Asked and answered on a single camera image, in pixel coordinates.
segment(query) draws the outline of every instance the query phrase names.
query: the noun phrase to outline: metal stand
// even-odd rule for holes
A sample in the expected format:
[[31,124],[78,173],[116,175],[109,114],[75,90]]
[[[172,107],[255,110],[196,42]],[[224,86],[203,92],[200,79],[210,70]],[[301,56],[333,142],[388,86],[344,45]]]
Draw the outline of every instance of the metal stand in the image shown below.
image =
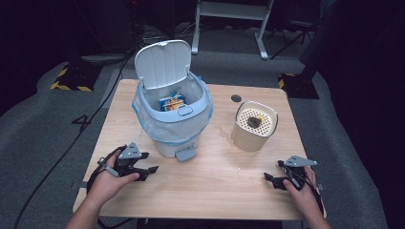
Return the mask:
[[204,2],[199,0],[196,8],[196,29],[193,36],[191,53],[197,54],[200,42],[200,16],[216,16],[228,18],[241,18],[262,21],[260,32],[255,32],[255,39],[262,59],[268,59],[268,55],[263,44],[263,33],[266,29],[268,17],[274,0],[269,0],[267,6],[248,6],[229,3]]

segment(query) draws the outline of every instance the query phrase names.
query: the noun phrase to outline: open lid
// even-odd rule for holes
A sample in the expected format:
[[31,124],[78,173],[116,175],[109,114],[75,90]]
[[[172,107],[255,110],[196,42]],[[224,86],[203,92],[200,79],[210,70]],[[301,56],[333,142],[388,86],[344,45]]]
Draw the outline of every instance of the open lid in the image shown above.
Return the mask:
[[147,90],[166,87],[188,76],[191,49],[182,40],[161,41],[141,49],[135,57],[139,82]]

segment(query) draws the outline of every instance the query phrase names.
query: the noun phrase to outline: perforated lid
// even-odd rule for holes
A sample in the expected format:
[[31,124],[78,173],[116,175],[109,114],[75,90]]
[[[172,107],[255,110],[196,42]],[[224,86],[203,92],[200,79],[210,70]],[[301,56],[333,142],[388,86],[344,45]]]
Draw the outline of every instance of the perforated lid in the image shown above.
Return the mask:
[[[257,126],[249,123],[251,117],[260,120],[256,123]],[[278,115],[272,108],[266,105],[254,101],[246,101],[239,107],[236,113],[236,122],[242,129],[250,133],[260,136],[270,136],[273,135],[276,129]]]
[[161,41],[141,49],[135,57],[138,79],[147,90],[166,87],[188,76],[191,49],[182,40]]

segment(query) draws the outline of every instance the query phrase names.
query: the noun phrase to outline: beige container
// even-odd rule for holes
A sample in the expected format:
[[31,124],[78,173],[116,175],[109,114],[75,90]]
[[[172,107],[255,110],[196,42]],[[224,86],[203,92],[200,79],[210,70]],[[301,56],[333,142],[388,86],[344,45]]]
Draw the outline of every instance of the beige container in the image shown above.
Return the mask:
[[277,122],[278,115],[273,109],[258,102],[246,101],[235,116],[231,134],[233,143],[243,151],[259,151],[273,135]]

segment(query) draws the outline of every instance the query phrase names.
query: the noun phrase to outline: gray carpet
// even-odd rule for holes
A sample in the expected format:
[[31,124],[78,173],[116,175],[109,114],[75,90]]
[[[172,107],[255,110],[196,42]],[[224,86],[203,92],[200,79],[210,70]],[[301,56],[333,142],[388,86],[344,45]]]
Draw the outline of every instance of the gray carpet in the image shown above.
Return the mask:
[[[199,53],[192,56],[191,72],[207,83],[277,88],[279,73],[300,73],[298,61],[308,44],[294,44],[274,60],[260,58],[253,33],[246,31],[205,31]],[[287,32],[288,39],[295,33]],[[190,36],[184,37],[191,42]],[[284,45],[281,33],[265,39],[269,54]],[[79,133],[72,120],[92,115],[112,89],[119,64],[101,71],[91,93],[51,90],[64,63],[44,74],[38,93],[0,117],[0,228],[12,228],[34,187],[47,174]],[[122,78],[136,78],[134,57]],[[357,157],[356,151],[337,119],[330,102],[328,85],[318,73],[313,83],[319,100],[289,99],[308,157],[315,167],[328,221],[333,228],[387,228],[378,190]],[[76,185],[83,179],[96,145],[109,102],[60,164],[51,173],[27,207],[19,228],[63,228],[72,215]],[[106,149],[106,154],[114,149]],[[103,218],[106,223],[122,221]],[[298,221],[284,222],[285,228],[300,228]],[[121,228],[136,228],[133,220]]]

